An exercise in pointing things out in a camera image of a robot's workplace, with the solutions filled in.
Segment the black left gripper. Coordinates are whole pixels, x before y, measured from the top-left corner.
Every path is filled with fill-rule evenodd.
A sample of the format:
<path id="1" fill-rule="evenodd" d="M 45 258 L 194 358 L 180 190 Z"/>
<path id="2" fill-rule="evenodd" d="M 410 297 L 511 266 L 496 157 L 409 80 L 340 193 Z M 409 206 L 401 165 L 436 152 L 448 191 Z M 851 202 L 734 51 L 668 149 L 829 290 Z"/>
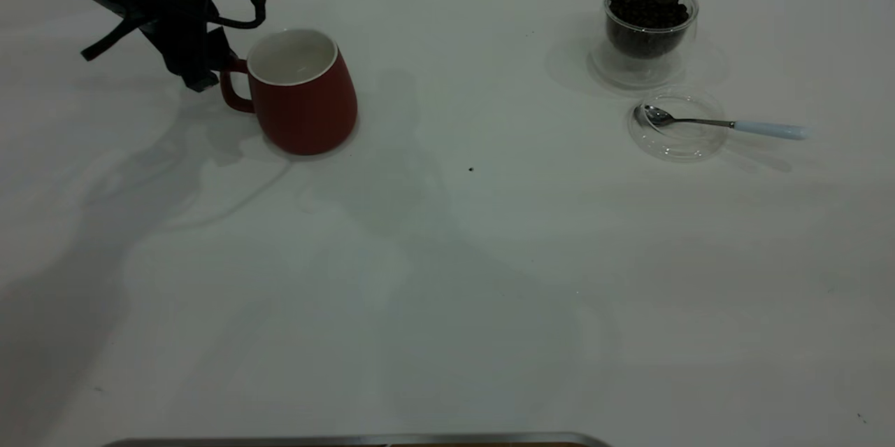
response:
<path id="1" fill-rule="evenodd" d="M 249 30 L 262 26 L 263 0 L 249 0 L 251 20 L 227 19 L 214 0 L 148 0 L 153 21 L 143 33 L 163 56 L 167 70 L 183 78 L 187 89 L 201 93 L 220 83 L 239 56 L 231 48 L 225 27 Z"/>

